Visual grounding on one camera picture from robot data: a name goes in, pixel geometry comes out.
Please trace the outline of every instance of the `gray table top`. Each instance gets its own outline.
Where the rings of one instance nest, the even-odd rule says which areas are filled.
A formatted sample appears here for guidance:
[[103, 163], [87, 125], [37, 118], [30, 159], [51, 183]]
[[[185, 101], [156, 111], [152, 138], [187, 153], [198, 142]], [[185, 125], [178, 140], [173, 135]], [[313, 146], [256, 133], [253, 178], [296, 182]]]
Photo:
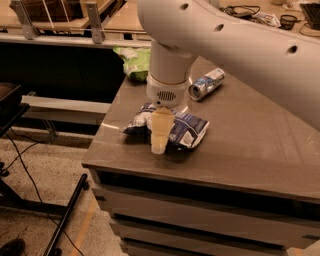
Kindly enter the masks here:
[[[192, 79], [214, 66], [199, 58]], [[114, 173], [320, 202], [320, 132], [235, 77], [189, 112], [210, 121], [193, 152], [151, 153], [121, 133], [148, 102], [146, 85], [125, 79], [82, 165]]]

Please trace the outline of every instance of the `aluminum can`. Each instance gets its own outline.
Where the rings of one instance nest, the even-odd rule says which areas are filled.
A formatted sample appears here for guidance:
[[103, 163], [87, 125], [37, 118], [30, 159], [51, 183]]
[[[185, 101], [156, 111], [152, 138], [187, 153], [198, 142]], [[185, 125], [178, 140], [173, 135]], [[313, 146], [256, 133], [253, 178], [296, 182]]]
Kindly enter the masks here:
[[216, 68], [189, 86], [189, 94], [193, 100], [199, 101], [218, 88], [224, 81], [225, 73]]

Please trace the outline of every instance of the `wire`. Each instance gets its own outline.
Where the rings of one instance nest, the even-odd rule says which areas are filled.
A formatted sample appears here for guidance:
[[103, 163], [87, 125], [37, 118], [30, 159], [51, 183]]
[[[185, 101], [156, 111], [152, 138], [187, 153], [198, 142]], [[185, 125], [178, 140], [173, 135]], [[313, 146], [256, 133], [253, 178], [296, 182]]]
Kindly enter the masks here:
[[239, 14], [239, 10], [236, 11], [236, 9], [245, 9], [247, 11], [252, 12], [252, 15], [257, 14], [260, 11], [260, 6], [258, 5], [229, 5], [226, 8], [220, 8], [222, 12], [227, 13], [230, 16], [234, 16], [236, 14]]
[[318, 34], [316, 34], [316, 35], [314, 35], [314, 34], [306, 34], [305, 32], [303, 32], [303, 29], [304, 28], [309, 28], [309, 29], [311, 29], [312, 31], [310, 32], [310, 33], [314, 33], [314, 29], [312, 29], [311, 27], [310, 27], [310, 24], [309, 23], [304, 23], [303, 25], [302, 25], [302, 27], [299, 29], [299, 33], [301, 34], [301, 35], [304, 35], [304, 36], [311, 36], [311, 37], [320, 37], [320, 31], [318, 31], [319, 33]]
[[[40, 203], [43, 204], [43, 201], [42, 201], [42, 198], [41, 198], [41, 196], [40, 196], [38, 187], [37, 187], [34, 179], [32, 178], [32, 176], [30, 175], [30, 173], [29, 173], [29, 171], [28, 171], [28, 169], [27, 169], [27, 166], [25, 165], [25, 163], [24, 163], [24, 161], [23, 161], [23, 159], [22, 159], [22, 153], [26, 152], [29, 148], [31, 148], [32, 146], [37, 145], [37, 144], [39, 144], [39, 143], [41, 143], [41, 142], [35, 141], [35, 140], [31, 139], [31, 138], [28, 137], [28, 136], [25, 136], [25, 135], [17, 135], [17, 134], [14, 133], [14, 134], [17, 135], [17, 136], [26, 137], [26, 138], [28, 138], [28, 139], [30, 139], [30, 140], [32, 140], [32, 141], [35, 141], [34, 144], [32, 144], [31, 146], [27, 147], [24, 151], [22, 151], [22, 152], [20, 153], [20, 151], [19, 151], [16, 143], [14, 142], [14, 140], [13, 140], [7, 133], [5, 133], [5, 134], [6, 134], [6, 136], [8, 137], [8, 139], [11, 141], [11, 143], [13, 144], [14, 148], [16, 149], [16, 151], [17, 151], [17, 153], [18, 153], [18, 156], [17, 156], [17, 157], [15, 158], [15, 160], [9, 165], [9, 167], [16, 161], [16, 159], [18, 159], [18, 158], [20, 159], [20, 162], [21, 162], [21, 164], [22, 164], [22, 166], [23, 166], [23, 169], [24, 169], [25, 172], [27, 173], [28, 177], [30, 178], [30, 180], [31, 180], [31, 182], [32, 182], [32, 184], [33, 184], [33, 186], [34, 186], [34, 188], [35, 188], [35, 191], [36, 191], [37, 196], [38, 196], [38, 198], [39, 198], [39, 200], [40, 200]], [[59, 225], [59, 224], [49, 215], [49, 213], [47, 213], [47, 216], [48, 216], [48, 218], [49, 218], [55, 225], [57, 225], [57, 226]], [[69, 240], [69, 242], [72, 244], [72, 246], [73, 246], [82, 256], [84, 256], [84, 254], [80, 251], [80, 249], [73, 243], [73, 241], [72, 241], [72, 239], [69, 237], [69, 235], [68, 235], [64, 230], [62, 230], [62, 232], [63, 232], [64, 235], [68, 238], [68, 240]]]

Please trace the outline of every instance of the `drawer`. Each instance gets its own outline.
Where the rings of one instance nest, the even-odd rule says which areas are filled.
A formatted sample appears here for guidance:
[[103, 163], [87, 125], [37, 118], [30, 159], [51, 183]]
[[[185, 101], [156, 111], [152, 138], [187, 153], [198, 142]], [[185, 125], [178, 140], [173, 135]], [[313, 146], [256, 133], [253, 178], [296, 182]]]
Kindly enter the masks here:
[[172, 228], [211, 232], [284, 248], [306, 248], [320, 237], [317, 221], [111, 185], [96, 184], [92, 190], [100, 208], [112, 216], [129, 216]]

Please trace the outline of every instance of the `shoe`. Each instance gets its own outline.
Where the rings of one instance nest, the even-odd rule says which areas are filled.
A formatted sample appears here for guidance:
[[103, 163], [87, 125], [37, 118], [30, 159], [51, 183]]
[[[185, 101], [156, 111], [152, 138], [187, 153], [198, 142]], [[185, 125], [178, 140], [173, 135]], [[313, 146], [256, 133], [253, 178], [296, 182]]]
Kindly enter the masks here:
[[21, 256], [25, 248], [24, 240], [17, 238], [0, 248], [1, 256]]

